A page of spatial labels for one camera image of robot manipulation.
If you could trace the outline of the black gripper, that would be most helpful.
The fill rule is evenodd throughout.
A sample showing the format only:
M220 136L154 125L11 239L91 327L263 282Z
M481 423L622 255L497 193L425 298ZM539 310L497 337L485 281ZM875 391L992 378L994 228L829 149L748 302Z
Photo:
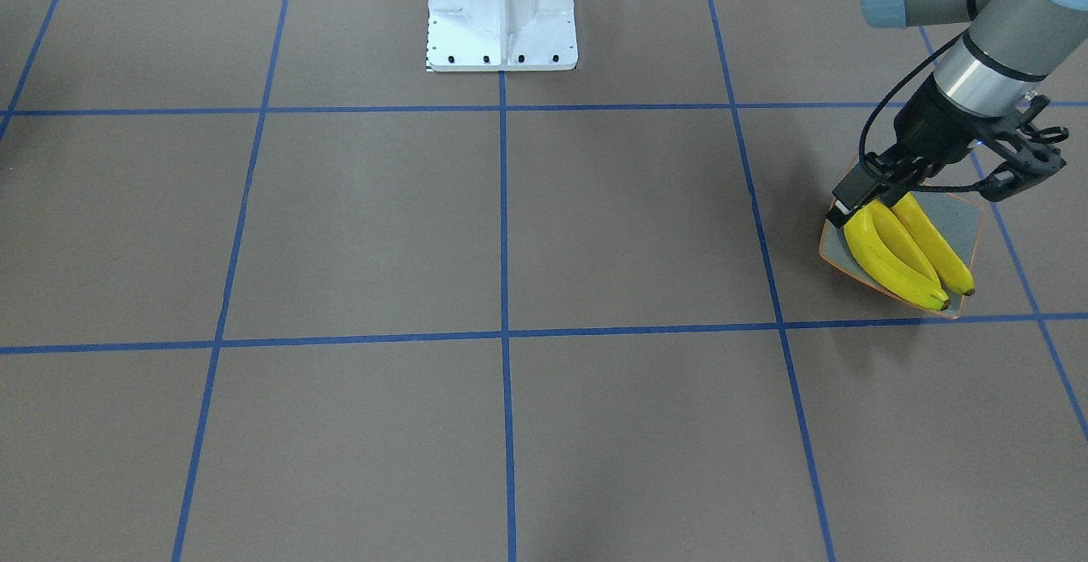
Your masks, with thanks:
M1034 121L1050 104L1044 93L1030 93L1028 107L996 117L975 116L952 104L929 77L894 117L895 143L881 155L868 154L836 184L826 220L842 229L874 200L893 207L910 191L979 193L1001 202L1052 178L1066 162L1058 143L1064 127L1038 128ZM926 185L926 179L962 162L982 143L1001 159L994 171L967 185Z

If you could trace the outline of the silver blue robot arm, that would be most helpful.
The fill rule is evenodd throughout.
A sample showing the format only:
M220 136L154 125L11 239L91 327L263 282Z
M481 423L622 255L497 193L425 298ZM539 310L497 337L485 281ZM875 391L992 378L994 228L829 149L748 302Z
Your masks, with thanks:
M957 190L990 202L1064 167L1058 143L1068 132L1037 127L1049 104L1038 88L1085 42L1085 0L860 0L860 11L877 28L965 28L915 68L926 78L893 118L893 143L878 154L860 135L858 160L826 216L836 228L875 199L892 207L910 191L934 191L930 179L975 145L1001 162Z

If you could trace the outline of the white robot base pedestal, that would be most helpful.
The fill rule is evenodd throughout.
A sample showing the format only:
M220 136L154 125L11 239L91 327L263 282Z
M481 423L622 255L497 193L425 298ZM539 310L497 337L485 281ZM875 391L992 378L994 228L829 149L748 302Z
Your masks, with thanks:
M570 71L574 0L428 0L429 71Z

